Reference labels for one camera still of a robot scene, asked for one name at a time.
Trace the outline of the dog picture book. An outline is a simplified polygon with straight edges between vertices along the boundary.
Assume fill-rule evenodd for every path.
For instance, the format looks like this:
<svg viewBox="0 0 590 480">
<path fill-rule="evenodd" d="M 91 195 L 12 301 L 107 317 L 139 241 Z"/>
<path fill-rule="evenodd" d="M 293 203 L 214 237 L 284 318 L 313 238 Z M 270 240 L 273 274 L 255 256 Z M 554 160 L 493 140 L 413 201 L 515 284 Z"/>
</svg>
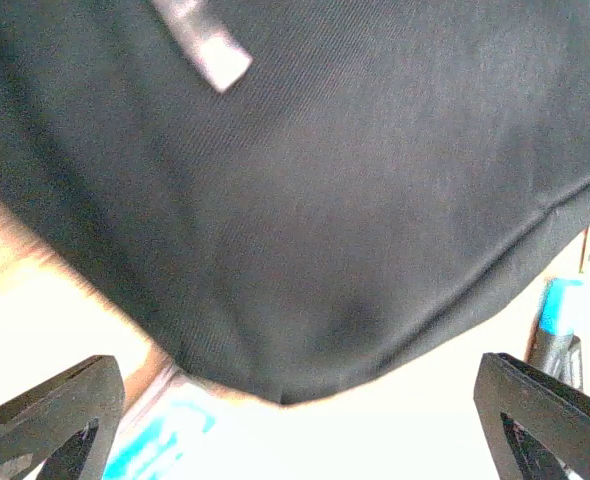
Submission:
<svg viewBox="0 0 590 480">
<path fill-rule="evenodd" d="M 217 423 L 212 397 L 169 364 L 123 416 L 103 477 L 194 479 Z"/>
</svg>

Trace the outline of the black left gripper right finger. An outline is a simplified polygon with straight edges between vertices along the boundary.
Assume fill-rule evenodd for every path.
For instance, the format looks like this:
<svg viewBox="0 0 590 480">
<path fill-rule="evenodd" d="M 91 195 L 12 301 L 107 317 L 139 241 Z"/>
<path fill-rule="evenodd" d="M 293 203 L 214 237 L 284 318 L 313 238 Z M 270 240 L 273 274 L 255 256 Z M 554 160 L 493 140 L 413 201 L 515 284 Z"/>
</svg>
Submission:
<svg viewBox="0 0 590 480">
<path fill-rule="evenodd" d="M 501 479 L 590 479 L 590 397 L 505 353 L 482 356 L 474 402 Z"/>
</svg>

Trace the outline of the black backpack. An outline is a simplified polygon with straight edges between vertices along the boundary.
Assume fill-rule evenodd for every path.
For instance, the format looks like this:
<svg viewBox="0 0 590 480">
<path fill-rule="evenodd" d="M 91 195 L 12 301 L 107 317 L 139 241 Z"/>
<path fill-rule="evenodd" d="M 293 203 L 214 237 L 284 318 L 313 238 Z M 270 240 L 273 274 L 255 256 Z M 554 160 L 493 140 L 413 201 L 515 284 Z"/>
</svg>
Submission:
<svg viewBox="0 0 590 480">
<path fill-rule="evenodd" d="M 288 405 L 500 311 L 590 223 L 590 1 L 0 1 L 0 201 L 186 371 Z"/>
</svg>

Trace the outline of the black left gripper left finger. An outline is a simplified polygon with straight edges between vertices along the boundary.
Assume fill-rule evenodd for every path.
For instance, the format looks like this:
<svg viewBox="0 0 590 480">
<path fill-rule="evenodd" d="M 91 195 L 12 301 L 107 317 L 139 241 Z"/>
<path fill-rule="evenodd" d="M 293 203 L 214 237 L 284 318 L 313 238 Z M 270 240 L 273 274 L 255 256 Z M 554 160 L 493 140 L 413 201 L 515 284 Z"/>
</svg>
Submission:
<svg viewBox="0 0 590 480">
<path fill-rule="evenodd" d="M 0 405 L 0 479 L 100 479 L 124 399 L 116 359 L 96 355 Z"/>
</svg>

